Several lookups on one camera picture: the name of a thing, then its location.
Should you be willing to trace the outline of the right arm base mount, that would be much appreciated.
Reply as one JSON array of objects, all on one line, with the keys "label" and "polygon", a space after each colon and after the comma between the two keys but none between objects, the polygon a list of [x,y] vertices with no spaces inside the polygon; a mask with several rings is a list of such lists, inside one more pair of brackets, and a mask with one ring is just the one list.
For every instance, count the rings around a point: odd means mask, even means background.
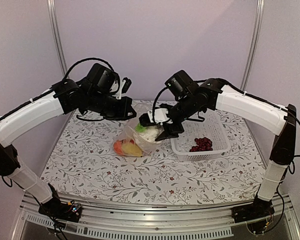
[{"label": "right arm base mount", "polygon": [[231,208],[231,217],[235,223],[247,223],[247,229],[253,235],[263,235],[274,219],[272,201],[259,199],[257,196],[252,203]]}]

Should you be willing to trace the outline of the white toy cauliflower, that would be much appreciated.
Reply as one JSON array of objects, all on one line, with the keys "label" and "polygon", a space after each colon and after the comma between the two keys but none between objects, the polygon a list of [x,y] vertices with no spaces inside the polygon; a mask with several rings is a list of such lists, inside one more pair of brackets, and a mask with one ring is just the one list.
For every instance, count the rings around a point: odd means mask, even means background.
[{"label": "white toy cauliflower", "polygon": [[138,123],[134,130],[136,132],[136,135],[142,140],[155,144],[157,143],[155,139],[163,131],[163,128],[157,125],[142,126],[140,123]]}]

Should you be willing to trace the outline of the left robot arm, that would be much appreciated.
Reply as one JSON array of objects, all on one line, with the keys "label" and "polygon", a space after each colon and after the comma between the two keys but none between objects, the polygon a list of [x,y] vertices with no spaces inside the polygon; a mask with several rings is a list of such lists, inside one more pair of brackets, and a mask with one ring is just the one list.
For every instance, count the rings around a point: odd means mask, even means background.
[{"label": "left robot arm", "polygon": [[120,78],[112,67],[97,62],[83,79],[74,81],[65,75],[39,96],[0,116],[0,176],[33,195],[53,217],[60,217],[65,210],[57,193],[18,158],[13,142],[42,123],[75,110],[82,115],[97,113],[103,120],[132,119],[137,114],[132,99],[124,95],[131,84],[129,78]]}]

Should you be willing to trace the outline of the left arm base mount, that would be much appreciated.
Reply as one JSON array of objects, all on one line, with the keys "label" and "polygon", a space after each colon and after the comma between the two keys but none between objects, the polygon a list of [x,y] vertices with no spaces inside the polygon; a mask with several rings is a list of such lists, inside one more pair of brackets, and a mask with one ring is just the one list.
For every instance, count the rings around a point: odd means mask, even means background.
[{"label": "left arm base mount", "polygon": [[52,191],[52,199],[46,203],[41,203],[38,212],[53,219],[78,223],[83,211],[82,205],[74,200],[68,203],[61,202],[55,188],[50,183],[48,186]]}]

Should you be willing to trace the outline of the orange toy pumpkin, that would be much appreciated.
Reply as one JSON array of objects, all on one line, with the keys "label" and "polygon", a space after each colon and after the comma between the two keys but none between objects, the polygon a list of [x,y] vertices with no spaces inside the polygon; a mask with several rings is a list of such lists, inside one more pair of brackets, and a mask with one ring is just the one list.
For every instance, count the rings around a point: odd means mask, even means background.
[{"label": "orange toy pumpkin", "polygon": [[113,150],[119,156],[124,156],[125,155],[125,153],[122,150],[122,141],[120,141],[120,140],[117,140],[117,141],[114,142]]}]

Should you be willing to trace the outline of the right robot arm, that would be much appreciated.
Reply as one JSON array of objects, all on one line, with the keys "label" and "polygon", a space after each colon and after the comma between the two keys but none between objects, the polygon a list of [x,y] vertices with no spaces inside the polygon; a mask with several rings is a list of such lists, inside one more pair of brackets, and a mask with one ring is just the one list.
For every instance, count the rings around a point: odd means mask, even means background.
[{"label": "right robot arm", "polygon": [[243,92],[222,78],[194,81],[180,70],[165,83],[176,105],[153,107],[149,113],[151,123],[164,126],[165,139],[178,136],[181,123],[192,115],[206,110],[218,110],[240,116],[260,125],[275,135],[269,163],[256,200],[249,206],[252,218],[259,218],[268,210],[270,202],[283,181],[285,172],[295,157],[296,108],[281,106]]}]

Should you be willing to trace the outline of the clear zip top bag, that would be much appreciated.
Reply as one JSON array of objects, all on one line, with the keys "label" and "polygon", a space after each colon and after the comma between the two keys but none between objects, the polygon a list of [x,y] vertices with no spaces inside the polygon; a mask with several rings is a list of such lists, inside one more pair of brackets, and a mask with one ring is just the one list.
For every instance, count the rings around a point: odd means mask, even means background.
[{"label": "clear zip top bag", "polygon": [[163,132],[163,127],[141,126],[139,117],[152,109],[149,103],[137,102],[133,104],[137,115],[128,120],[121,134],[113,142],[113,150],[119,156],[143,157],[155,151],[161,144],[156,138]]}]

